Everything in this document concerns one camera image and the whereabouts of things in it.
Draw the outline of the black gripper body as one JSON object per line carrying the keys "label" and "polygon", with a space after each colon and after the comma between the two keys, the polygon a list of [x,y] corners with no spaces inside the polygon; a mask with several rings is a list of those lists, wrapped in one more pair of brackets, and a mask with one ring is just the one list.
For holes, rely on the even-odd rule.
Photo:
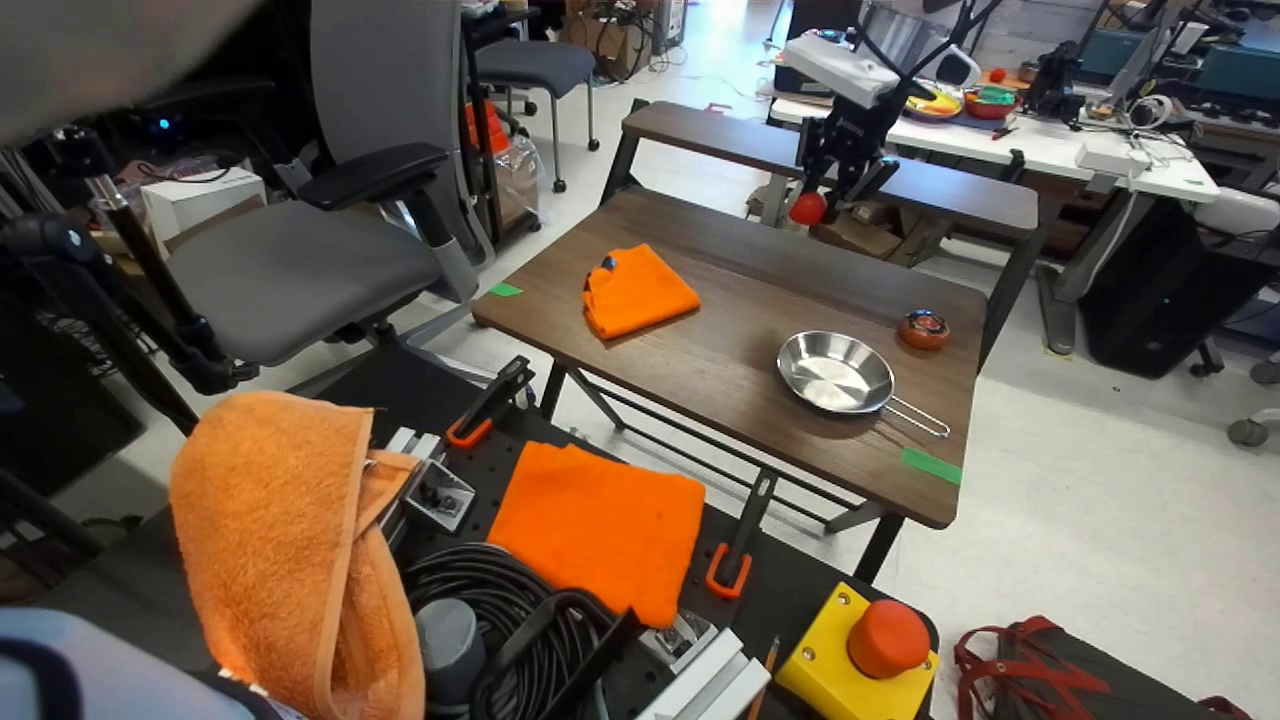
{"label": "black gripper body", "polygon": [[896,106],[855,106],[834,98],[826,117],[798,125],[794,159],[807,175],[823,175],[833,166],[859,175],[881,159],[884,135],[896,125]]}

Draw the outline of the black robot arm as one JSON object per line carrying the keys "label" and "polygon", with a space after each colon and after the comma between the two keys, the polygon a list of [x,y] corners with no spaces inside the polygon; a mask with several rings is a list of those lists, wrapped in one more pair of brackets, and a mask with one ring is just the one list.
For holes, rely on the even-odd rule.
{"label": "black robot arm", "polygon": [[967,91],[980,75],[967,38],[1000,9],[1000,0],[941,5],[950,12],[950,25],[917,53],[888,53],[862,18],[852,18],[843,27],[802,27],[779,49],[784,69],[833,98],[833,110],[821,119],[798,125],[798,196],[792,203],[798,223],[826,223],[840,201],[862,196],[890,175],[884,140],[905,117],[905,106],[950,91],[948,80],[929,80],[929,69],[954,57],[967,69],[954,91]]}

